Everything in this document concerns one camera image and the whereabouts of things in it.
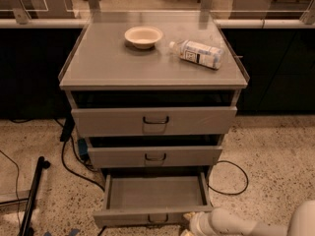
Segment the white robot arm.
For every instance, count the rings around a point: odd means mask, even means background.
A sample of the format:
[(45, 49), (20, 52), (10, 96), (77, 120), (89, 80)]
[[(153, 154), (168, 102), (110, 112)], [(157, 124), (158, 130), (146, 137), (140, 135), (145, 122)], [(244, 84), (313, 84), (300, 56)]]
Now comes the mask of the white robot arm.
[(189, 212), (184, 217), (189, 221), (189, 228), (180, 236), (315, 236), (314, 200), (303, 202), (294, 211), (288, 226), (243, 219), (222, 207), (210, 212)]

